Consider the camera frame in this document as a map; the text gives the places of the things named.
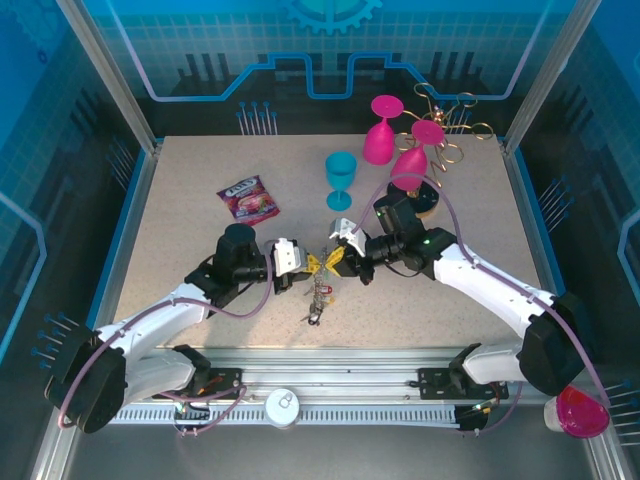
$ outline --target beige table surface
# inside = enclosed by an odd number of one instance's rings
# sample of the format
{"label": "beige table surface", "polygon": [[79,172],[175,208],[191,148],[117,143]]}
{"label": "beige table surface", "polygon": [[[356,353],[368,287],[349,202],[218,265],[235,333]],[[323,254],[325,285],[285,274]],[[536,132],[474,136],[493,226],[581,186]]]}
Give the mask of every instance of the beige table surface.
{"label": "beige table surface", "polygon": [[[459,216],[465,242],[479,255],[515,277],[538,286],[538,278],[513,193],[495,139],[471,135],[450,138],[466,153],[463,162],[440,175]],[[216,192],[259,174],[281,213],[258,224],[261,245],[295,238],[319,255],[329,225],[338,215],[356,221],[375,187],[389,177],[391,164],[374,167],[362,159],[363,135],[168,137],[158,161],[142,223],[118,305],[125,318],[180,284],[186,274],[215,251],[218,237],[233,222]],[[324,161],[337,150],[358,158],[349,189],[352,207],[329,210]],[[453,231],[441,203],[425,225]],[[365,222],[371,235],[382,233],[375,215]],[[367,287],[357,279],[332,278],[336,302],[319,327],[302,322],[311,298],[310,282],[272,296],[255,317],[237,320],[215,315],[170,344],[202,347],[433,347],[462,346],[514,338],[495,315],[456,290],[424,276],[398,277],[378,268]],[[228,307],[247,312],[264,285],[253,286]]]}

